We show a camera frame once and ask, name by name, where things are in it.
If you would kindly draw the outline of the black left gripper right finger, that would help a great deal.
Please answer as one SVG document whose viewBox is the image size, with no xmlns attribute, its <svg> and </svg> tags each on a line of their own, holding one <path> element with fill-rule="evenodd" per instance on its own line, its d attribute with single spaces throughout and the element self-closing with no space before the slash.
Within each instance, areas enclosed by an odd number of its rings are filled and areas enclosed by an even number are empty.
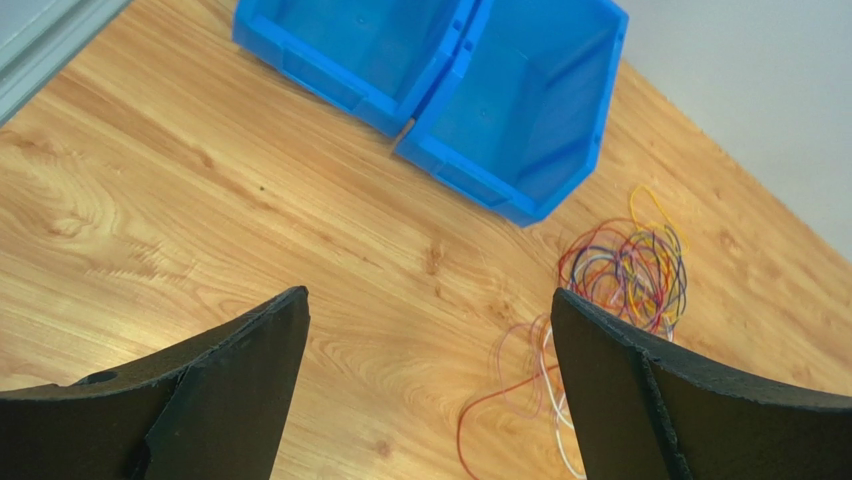
<svg viewBox="0 0 852 480">
<path fill-rule="evenodd" d="M 554 293 L 560 373 L 591 479 L 847 479 L 851 400 L 747 373 Z"/>
</svg>

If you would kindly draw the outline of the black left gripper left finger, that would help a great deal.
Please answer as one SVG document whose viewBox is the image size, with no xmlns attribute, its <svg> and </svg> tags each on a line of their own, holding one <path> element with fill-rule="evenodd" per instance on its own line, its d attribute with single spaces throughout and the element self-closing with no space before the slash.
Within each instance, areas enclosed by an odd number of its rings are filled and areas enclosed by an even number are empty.
<svg viewBox="0 0 852 480">
<path fill-rule="evenodd" d="M 1 395 L 5 479 L 267 479 L 310 326 L 293 287 L 68 386 Z"/>
</svg>

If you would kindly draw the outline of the right blue plastic bin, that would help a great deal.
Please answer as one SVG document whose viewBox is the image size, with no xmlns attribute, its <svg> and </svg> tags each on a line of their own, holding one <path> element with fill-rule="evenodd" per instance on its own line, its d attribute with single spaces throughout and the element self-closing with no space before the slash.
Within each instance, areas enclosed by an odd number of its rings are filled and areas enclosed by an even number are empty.
<svg viewBox="0 0 852 480">
<path fill-rule="evenodd" d="M 512 223 L 596 168 L 629 23 L 612 1 L 484 1 L 396 152 Z"/>
</svg>

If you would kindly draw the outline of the blue plastic bin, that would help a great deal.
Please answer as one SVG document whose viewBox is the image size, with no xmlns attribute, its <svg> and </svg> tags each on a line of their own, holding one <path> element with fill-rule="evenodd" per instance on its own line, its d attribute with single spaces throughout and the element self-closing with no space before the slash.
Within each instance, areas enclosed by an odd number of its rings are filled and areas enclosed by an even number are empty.
<svg viewBox="0 0 852 480">
<path fill-rule="evenodd" d="M 396 152 L 512 223 L 596 168 L 629 23 L 612 1 L 484 1 Z"/>
<path fill-rule="evenodd" d="M 232 38 L 294 82 L 397 136 L 453 58 L 475 1 L 240 1 Z"/>
</svg>

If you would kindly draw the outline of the left blue plastic bin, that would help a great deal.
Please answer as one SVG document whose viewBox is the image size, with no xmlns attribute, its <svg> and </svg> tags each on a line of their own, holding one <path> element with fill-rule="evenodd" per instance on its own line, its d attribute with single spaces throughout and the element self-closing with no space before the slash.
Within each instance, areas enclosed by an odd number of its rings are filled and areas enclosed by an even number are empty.
<svg viewBox="0 0 852 480">
<path fill-rule="evenodd" d="M 453 58 L 475 1 L 240 1 L 232 38 L 294 82 L 397 136 Z"/>
</svg>

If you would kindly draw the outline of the aluminium frame post left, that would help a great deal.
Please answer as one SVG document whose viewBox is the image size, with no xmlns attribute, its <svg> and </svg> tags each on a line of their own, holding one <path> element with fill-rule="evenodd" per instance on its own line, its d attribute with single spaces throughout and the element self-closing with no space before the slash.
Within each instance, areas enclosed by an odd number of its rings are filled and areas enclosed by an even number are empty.
<svg viewBox="0 0 852 480">
<path fill-rule="evenodd" d="M 1 122 L 13 118 L 129 4 L 129 0 L 3 0 Z"/>
</svg>

